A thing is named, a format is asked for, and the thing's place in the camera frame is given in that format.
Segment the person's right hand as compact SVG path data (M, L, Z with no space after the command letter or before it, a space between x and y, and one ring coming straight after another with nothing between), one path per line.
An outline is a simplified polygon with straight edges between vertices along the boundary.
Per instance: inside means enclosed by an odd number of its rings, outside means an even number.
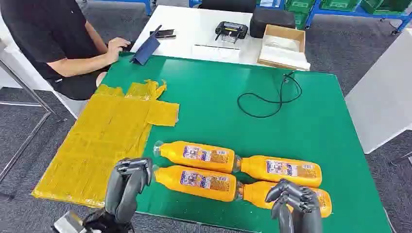
M109 64L116 62L119 58L120 52L122 52L129 45L131 45L130 41L120 38L120 37L116 37L110 40L108 42L107 53L105 54L107 62Z

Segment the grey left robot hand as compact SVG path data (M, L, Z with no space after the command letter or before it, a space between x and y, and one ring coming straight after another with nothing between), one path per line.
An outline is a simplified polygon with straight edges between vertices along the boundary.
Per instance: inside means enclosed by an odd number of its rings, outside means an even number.
M114 222L131 221L137 209L136 196L151 184L152 176L151 158L126 158L115 164L108 180L104 207L114 217Z

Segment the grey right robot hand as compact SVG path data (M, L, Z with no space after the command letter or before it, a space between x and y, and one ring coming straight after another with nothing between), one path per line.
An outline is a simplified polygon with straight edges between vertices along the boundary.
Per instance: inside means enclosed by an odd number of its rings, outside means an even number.
M281 233L322 233L323 223L317 194L310 188L281 179L266 197L274 202L271 218Z

